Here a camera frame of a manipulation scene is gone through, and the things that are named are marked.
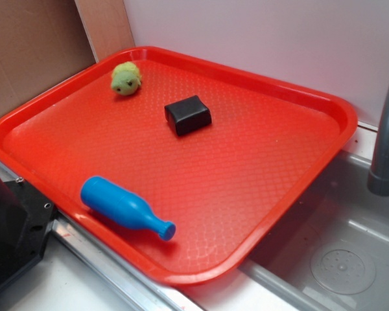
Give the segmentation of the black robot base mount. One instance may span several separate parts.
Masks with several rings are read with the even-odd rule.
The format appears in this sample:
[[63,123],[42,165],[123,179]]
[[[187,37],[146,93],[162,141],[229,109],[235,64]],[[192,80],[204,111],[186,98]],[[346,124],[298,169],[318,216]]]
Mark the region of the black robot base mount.
[[42,260],[55,214],[29,182],[0,178],[0,292]]

